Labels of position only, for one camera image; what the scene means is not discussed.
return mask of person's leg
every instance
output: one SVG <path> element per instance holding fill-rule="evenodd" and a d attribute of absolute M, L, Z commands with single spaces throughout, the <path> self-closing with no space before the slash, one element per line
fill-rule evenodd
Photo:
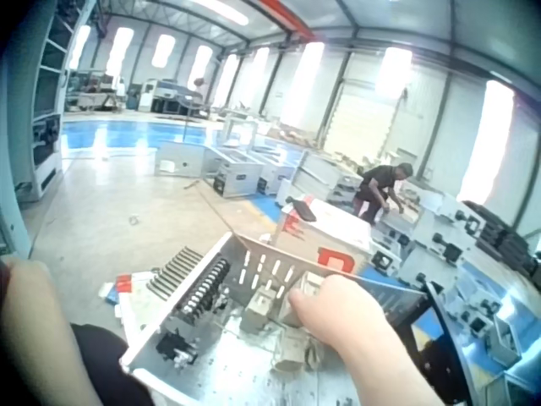
<path fill-rule="evenodd" d="M 363 191 L 363 188 L 361 188 L 361 192 L 364 192 L 363 196 L 365 196 L 365 200 L 369 202 L 369 208 L 361 215 L 360 218 L 365 222 L 368 222 L 370 225 L 374 225 L 375 217 L 381 208 L 381 204 L 380 201 L 374 196 L 374 193 L 372 193 L 372 191 L 368 189 L 368 187 L 366 189 L 367 190 Z M 380 193 L 381 197 L 383 197 L 383 200 L 387 200 L 389 195 L 383 190 L 380 190 Z"/>
<path fill-rule="evenodd" d="M 118 360 L 128 345 L 98 326 L 72 324 L 86 370 L 103 406 L 153 406 L 146 387 L 126 375 Z"/>

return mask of worker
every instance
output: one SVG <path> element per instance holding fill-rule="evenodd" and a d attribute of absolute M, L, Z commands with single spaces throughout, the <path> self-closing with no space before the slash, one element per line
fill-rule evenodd
<path fill-rule="evenodd" d="M 402 214 L 404 206 L 396 197 L 394 190 L 397 180 L 404 180 L 413 175 L 413 168 L 409 163 L 401 163 L 393 167 L 391 165 L 379 165 L 363 173 L 363 182 L 355 195 L 355 216 L 358 216 L 363 203 L 369 203 L 369 208 L 361 215 L 361 219 L 374 225 L 375 216 L 383 208 L 385 212 L 390 210 L 387 198 L 390 197 L 397 205 Z"/>
<path fill-rule="evenodd" d="M 155 394 L 122 372 L 122 339 L 97 326 L 69 325 L 43 264 L 5 264 L 0 261 L 3 398 L 51 406 L 156 404 Z M 355 282 L 330 276 L 318 296 L 293 290 L 288 299 L 304 326 L 344 359 L 362 405 L 442 405 L 378 302 Z"/>

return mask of garage door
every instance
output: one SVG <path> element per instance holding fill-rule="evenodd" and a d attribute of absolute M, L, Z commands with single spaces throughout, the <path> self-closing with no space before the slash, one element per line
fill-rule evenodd
<path fill-rule="evenodd" d="M 373 84 L 345 82 L 332 115 L 324 149 L 362 162 L 375 159 L 391 126 L 396 100 L 375 93 Z"/>

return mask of hand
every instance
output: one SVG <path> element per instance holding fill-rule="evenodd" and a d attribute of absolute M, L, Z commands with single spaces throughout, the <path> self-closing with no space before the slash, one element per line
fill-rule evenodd
<path fill-rule="evenodd" d="M 387 325 L 380 304 L 356 282 L 339 275 L 327 277 L 317 296 L 306 296 L 298 289 L 288 295 L 299 320 L 321 342 L 336 350 L 359 336 L 376 339 L 369 333 Z"/>

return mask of window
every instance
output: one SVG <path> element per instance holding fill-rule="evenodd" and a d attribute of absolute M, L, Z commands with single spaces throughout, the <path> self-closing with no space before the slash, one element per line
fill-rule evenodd
<path fill-rule="evenodd" d="M 126 56 L 126 50 L 129 47 L 129 43 L 134 37 L 134 31 L 120 27 L 117 30 L 115 39 L 112 42 L 111 52 L 109 52 L 109 60 L 107 61 L 105 73 L 114 78 L 113 83 L 117 83 L 117 77 L 120 76 L 120 70 L 122 69 L 122 62 Z"/>
<path fill-rule="evenodd" d="M 69 61 L 70 69 L 77 69 L 79 66 L 79 60 L 83 54 L 83 48 L 85 47 L 86 40 L 88 40 L 88 35 L 90 34 L 90 26 L 83 25 L 79 28 L 79 32 L 75 37 L 75 46 L 71 54 L 71 60 Z"/>
<path fill-rule="evenodd" d="M 287 93 L 286 102 L 281 110 L 280 120 L 283 123 L 295 127 L 303 115 L 324 49 L 323 42 L 310 42 L 304 48 L 293 83 Z"/>
<path fill-rule="evenodd" d="M 226 104 L 227 93 L 231 89 L 231 83 L 233 82 L 233 76 L 238 66 L 238 56 L 229 55 L 226 59 L 226 63 L 221 71 L 220 81 L 216 87 L 216 94 L 214 95 L 214 101 L 212 106 L 223 107 Z"/>
<path fill-rule="evenodd" d="M 245 86 L 244 94 L 241 102 L 244 106 L 249 107 L 254 99 L 255 90 L 259 87 L 267 58 L 269 57 L 269 48 L 260 48 L 255 53 L 254 61 L 250 66 L 249 82 Z"/>
<path fill-rule="evenodd" d="M 377 94 L 398 99 L 410 79 L 412 52 L 400 48 L 387 48 L 375 84 Z"/>
<path fill-rule="evenodd" d="M 188 88 L 191 91 L 196 89 L 194 81 L 196 79 L 202 78 L 205 76 L 206 65 L 209 64 L 210 57 L 212 56 L 212 50 L 205 45 L 201 45 L 197 49 L 195 54 L 194 65 L 192 66 L 192 71 L 189 73 L 188 77 Z"/>
<path fill-rule="evenodd" d="M 458 200 L 482 205 L 489 197 L 509 138 L 514 96 L 513 91 L 501 83 L 487 82 L 481 122 Z"/>
<path fill-rule="evenodd" d="M 152 58 L 152 66 L 165 68 L 174 46 L 175 39 L 172 36 L 161 35 L 156 44 L 156 50 L 154 51 L 154 57 Z"/>

